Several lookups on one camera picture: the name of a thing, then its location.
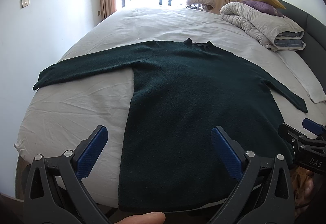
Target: white pillow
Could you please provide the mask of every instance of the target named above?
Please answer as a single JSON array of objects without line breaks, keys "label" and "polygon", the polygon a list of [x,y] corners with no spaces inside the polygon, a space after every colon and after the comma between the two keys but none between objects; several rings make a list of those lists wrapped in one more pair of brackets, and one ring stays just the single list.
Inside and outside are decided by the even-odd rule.
[{"label": "white pillow", "polygon": [[326,101],[322,85],[298,53],[292,50],[282,50],[277,51],[277,53],[314,103]]}]

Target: sweater sleeve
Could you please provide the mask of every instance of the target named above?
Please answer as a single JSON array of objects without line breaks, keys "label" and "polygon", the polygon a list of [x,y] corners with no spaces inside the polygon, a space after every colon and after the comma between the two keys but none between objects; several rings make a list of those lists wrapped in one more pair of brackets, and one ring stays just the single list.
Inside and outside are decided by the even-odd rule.
[{"label": "sweater sleeve", "polygon": [[60,61],[43,70],[33,90],[51,84],[65,83],[81,78],[133,67],[152,56],[156,41],[126,45]]},{"label": "sweater sleeve", "polygon": [[273,78],[264,69],[254,64],[255,72],[260,76],[261,80],[271,89],[278,92],[280,95],[284,96],[287,100],[291,102],[297,109],[304,113],[308,113],[305,101],[292,93],[285,85]]}]

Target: wall socket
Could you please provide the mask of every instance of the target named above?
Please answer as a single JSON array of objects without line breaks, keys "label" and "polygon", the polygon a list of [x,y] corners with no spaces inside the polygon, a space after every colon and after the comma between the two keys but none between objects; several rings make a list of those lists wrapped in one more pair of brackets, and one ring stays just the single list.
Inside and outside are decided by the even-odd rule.
[{"label": "wall socket", "polygon": [[29,0],[22,0],[23,8],[29,5]]}]

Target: folded quilt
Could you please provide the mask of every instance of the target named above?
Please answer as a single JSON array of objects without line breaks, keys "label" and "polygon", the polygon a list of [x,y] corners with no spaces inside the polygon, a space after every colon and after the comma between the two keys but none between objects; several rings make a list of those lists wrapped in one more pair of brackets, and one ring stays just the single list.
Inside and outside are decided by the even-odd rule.
[{"label": "folded quilt", "polygon": [[224,20],[273,51],[299,50],[306,46],[300,40],[304,35],[303,28],[287,17],[268,15],[240,2],[226,4],[220,13]]}]

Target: silver screw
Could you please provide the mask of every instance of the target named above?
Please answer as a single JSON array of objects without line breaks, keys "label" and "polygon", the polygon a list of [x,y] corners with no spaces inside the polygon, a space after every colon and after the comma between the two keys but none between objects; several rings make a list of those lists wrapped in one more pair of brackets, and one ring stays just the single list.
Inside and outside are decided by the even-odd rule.
[{"label": "silver screw", "polygon": [[280,161],[283,161],[284,160],[284,156],[282,155],[282,154],[278,154],[278,159],[280,160]]},{"label": "silver screw", "polygon": [[253,151],[249,150],[249,151],[247,151],[247,156],[252,158],[255,156],[255,153]]},{"label": "silver screw", "polygon": [[42,158],[42,155],[41,154],[37,154],[36,156],[35,156],[35,160],[41,160],[41,158]]},{"label": "silver screw", "polygon": [[65,156],[66,157],[70,157],[72,155],[72,151],[71,150],[66,150],[65,151]]}]

